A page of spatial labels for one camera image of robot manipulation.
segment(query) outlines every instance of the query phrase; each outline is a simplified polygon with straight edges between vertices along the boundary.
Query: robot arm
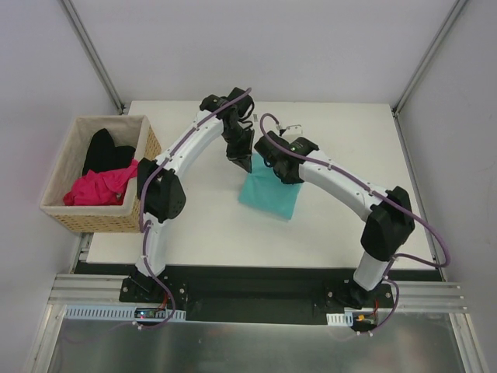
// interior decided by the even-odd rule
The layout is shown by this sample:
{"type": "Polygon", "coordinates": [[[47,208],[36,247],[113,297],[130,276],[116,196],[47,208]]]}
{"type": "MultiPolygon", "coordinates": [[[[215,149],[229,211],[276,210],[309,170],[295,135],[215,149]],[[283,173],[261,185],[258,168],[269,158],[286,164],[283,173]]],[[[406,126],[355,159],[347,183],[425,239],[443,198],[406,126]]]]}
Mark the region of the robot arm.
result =
{"type": "Polygon", "coordinates": [[[271,140],[293,154],[328,165],[323,166],[293,157],[279,150],[266,137],[262,137],[254,148],[264,158],[266,166],[272,167],[283,183],[312,183],[350,207],[366,223],[360,240],[365,252],[353,279],[343,288],[333,292],[334,298],[344,305],[361,308],[382,281],[399,246],[404,244],[414,230],[414,221],[379,197],[366,192],[358,183],[352,181],[351,177],[411,211],[408,193],[399,186],[387,190],[354,176],[306,138],[298,138],[289,144],[272,131],[268,132],[268,135],[271,140]]]}
{"type": "MultiPolygon", "coordinates": [[[[244,94],[245,91],[235,88],[228,97],[208,96],[179,140],[154,161],[142,159],[138,165],[138,198],[141,199],[145,181],[157,170],[158,165],[164,164],[163,169],[149,184],[145,201],[142,201],[144,221],[151,222],[151,230],[148,233],[148,262],[155,275],[159,275],[165,268],[167,226],[185,206],[186,195],[180,180],[200,153],[215,138],[222,136],[227,142],[228,160],[248,173],[252,171],[254,130],[243,128],[239,123],[250,110],[249,107],[253,107],[252,98],[245,94],[235,105],[230,105],[216,116],[212,116],[216,110],[244,94]]],[[[136,267],[142,274],[149,275],[144,258],[137,261],[136,267]]]]}
{"type": "MultiPolygon", "coordinates": [[[[221,135],[228,144],[226,151],[228,159],[247,172],[252,171],[254,130],[243,128],[239,123],[244,116],[247,117],[246,113],[251,106],[253,107],[252,98],[240,89],[234,89],[226,98],[214,95],[207,97],[200,105],[200,112],[196,115],[192,125],[178,141],[160,154],[156,160],[142,159],[140,162],[138,197],[141,199],[145,181],[152,173],[157,173],[159,165],[162,166],[148,187],[145,201],[142,201],[144,220],[151,221],[148,233],[148,263],[154,275],[159,275],[165,269],[166,250],[164,248],[167,246],[167,225],[171,219],[179,215],[186,202],[180,179],[198,155],[221,135]],[[225,106],[237,97],[240,100],[236,106],[225,106]]],[[[306,138],[298,138],[288,143],[272,131],[268,133],[268,136],[273,142],[291,152],[291,154],[282,152],[266,137],[262,137],[255,144],[255,149],[264,158],[265,164],[273,168],[276,176],[283,183],[303,183],[304,181],[313,183],[349,206],[361,220],[366,222],[360,240],[365,253],[354,272],[353,279],[342,289],[333,292],[334,299],[337,301],[360,309],[382,281],[384,272],[398,247],[414,230],[414,221],[379,197],[361,189],[350,177],[367,184],[381,196],[411,210],[407,192],[398,186],[393,190],[386,190],[348,172],[336,172],[332,167],[337,165],[320,151],[316,144],[306,138]],[[292,155],[309,156],[328,166],[306,162],[292,155]]],[[[136,267],[145,277],[149,275],[144,265],[144,258],[137,261],[136,267]]]]}

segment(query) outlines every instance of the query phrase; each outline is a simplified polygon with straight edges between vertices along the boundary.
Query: cable clip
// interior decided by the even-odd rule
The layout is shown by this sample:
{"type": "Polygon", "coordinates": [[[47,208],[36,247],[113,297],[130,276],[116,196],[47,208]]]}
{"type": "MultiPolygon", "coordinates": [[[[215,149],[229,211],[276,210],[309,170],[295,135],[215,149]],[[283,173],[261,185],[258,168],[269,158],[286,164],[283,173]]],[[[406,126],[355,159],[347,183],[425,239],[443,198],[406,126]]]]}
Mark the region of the cable clip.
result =
{"type": "Polygon", "coordinates": [[[164,160],[168,159],[168,162],[172,161],[172,155],[169,153],[169,149],[162,153],[164,155],[164,160]]]}
{"type": "Polygon", "coordinates": [[[200,130],[200,126],[198,125],[198,123],[199,123],[199,122],[200,122],[200,121],[199,121],[199,120],[197,120],[196,118],[195,118],[195,120],[193,121],[192,128],[193,128],[195,131],[199,131],[199,130],[200,130]]]}

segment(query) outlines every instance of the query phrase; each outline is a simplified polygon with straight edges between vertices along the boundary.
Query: wicker basket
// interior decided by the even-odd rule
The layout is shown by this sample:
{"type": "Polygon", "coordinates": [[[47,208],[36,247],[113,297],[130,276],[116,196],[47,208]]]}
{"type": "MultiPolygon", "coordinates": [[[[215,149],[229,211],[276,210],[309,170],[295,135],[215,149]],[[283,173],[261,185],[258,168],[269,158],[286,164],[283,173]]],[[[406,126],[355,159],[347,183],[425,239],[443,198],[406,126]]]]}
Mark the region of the wicker basket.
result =
{"type": "Polygon", "coordinates": [[[66,139],[40,208],[73,232],[139,232],[136,178],[129,181],[121,206],[64,206],[62,201],[72,184],[81,177],[91,138],[102,128],[110,132],[116,146],[134,146],[134,158],[138,161],[143,157],[153,159],[161,152],[146,116],[78,117],[66,139]]]}

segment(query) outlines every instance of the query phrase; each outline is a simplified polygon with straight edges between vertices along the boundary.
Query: white table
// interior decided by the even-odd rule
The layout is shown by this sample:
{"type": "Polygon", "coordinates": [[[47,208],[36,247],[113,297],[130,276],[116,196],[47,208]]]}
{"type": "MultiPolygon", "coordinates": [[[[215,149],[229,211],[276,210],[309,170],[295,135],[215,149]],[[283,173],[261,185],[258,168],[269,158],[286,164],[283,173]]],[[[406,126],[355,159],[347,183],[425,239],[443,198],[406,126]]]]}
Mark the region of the white table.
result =
{"type": "MultiPolygon", "coordinates": [[[[170,146],[198,111],[199,102],[133,101],[130,115],[146,115],[163,149],[170,146]]],[[[285,127],[301,124],[304,136],[327,155],[366,180],[405,188],[413,211],[419,209],[388,105],[351,103],[257,103],[260,118],[270,112],[285,127]]],[[[265,125],[274,128],[268,119],[265,125]]],[[[255,124],[256,142],[261,136],[255,124]]],[[[291,221],[238,202],[245,171],[225,157],[226,144],[215,140],[192,165],[182,185],[183,212],[169,226],[167,264],[257,267],[357,267],[364,223],[323,190],[304,184],[291,221]]],[[[90,263],[134,263],[141,234],[96,233],[90,263]]],[[[420,225],[401,251],[430,260],[420,225]]],[[[426,269],[410,260],[394,268],[426,269]]]]}

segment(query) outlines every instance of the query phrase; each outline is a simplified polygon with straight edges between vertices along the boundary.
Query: blue towel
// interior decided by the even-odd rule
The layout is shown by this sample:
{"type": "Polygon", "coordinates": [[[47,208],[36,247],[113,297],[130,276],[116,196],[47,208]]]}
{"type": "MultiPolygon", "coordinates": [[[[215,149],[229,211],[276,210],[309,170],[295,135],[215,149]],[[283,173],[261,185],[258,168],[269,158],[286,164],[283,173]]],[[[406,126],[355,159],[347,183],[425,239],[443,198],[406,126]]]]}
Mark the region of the blue towel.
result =
{"type": "Polygon", "coordinates": [[[247,174],[238,200],[247,206],[258,208],[290,220],[302,184],[283,184],[273,169],[264,165],[262,157],[252,156],[252,173],[247,174]]]}

